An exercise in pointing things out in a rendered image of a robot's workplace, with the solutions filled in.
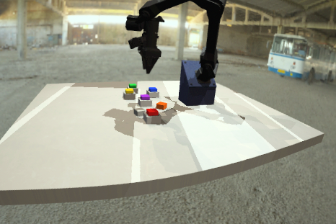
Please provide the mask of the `blue button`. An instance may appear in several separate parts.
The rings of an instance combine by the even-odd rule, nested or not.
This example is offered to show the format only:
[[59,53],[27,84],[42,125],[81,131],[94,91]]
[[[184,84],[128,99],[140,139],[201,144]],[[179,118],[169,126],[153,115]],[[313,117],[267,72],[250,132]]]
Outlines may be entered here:
[[149,87],[149,89],[146,90],[146,94],[148,94],[150,98],[159,97],[159,91],[157,91],[156,87]]

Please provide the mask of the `green button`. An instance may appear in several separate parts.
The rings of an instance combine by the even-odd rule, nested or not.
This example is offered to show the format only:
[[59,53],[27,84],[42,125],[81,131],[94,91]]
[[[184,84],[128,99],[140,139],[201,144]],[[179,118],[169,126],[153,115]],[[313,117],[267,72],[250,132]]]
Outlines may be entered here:
[[127,89],[133,89],[136,94],[138,93],[138,87],[136,84],[129,84],[129,86],[127,86]]

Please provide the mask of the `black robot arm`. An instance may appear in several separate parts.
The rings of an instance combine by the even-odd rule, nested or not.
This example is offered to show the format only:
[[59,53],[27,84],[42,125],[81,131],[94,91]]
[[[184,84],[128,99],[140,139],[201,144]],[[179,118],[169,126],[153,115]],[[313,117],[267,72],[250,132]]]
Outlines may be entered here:
[[[211,79],[216,77],[218,68],[218,53],[216,49],[220,18],[226,6],[226,0],[150,0],[140,9],[139,15],[128,15],[126,17],[125,28],[127,31],[143,31],[158,33],[159,22],[164,22],[161,16],[155,17],[166,9],[170,9],[187,1],[192,1],[200,8],[205,9],[208,15],[208,33],[206,47],[200,53],[201,67],[195,71],[198,83],[211,83]],[[138,46],[146,47],[146,35],[135,37],[129,40],[130,49]]]

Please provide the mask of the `red button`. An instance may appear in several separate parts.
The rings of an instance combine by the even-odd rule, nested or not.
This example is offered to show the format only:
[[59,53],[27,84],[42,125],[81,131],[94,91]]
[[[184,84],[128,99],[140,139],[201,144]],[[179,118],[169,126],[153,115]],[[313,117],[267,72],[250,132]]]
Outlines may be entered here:
[[151,124],[160,124],[162,116],[159,112],[154,109],[146,109],[146,112],[143,112],[143,120],[147,125]]

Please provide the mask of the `orange block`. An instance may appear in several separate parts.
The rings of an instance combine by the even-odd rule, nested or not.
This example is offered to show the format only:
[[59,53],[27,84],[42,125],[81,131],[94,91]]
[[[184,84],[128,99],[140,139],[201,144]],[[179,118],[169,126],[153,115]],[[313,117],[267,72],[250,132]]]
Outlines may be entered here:
[[164,103],[164,102],[158,102],[158,103],[156,104],[156,108],[157,108],[157,109],[162,109],[162,110],[164,110],[164,109],[167,108],[167,103]]

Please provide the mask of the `purple button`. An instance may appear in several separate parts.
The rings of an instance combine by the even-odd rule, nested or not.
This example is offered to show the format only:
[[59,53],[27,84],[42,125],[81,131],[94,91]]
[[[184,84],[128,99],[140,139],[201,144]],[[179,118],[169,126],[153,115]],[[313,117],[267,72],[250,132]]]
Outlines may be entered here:
[[138,97],[138,105],[139,107],[152,107],[152,100],[148,94],[141,94]]

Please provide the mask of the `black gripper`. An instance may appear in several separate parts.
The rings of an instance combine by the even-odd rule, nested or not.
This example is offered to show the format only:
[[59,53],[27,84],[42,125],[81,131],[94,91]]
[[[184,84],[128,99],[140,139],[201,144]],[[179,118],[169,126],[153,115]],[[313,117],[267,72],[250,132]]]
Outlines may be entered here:
[[161,51],[157,48],[158,33],[143,32],[146,35],[146,47],[138,46],[138,53],[142,57],[143,69],[150,73],[155,63],[161,57]]

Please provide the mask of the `yellow button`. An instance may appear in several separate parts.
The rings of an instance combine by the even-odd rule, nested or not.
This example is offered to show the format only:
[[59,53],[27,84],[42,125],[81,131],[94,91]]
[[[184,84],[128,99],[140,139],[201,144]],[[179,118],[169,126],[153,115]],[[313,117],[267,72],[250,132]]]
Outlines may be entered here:
[[123,91],[123,98],[124,99],[136,99],[136,93],[133,89],[125,89]]

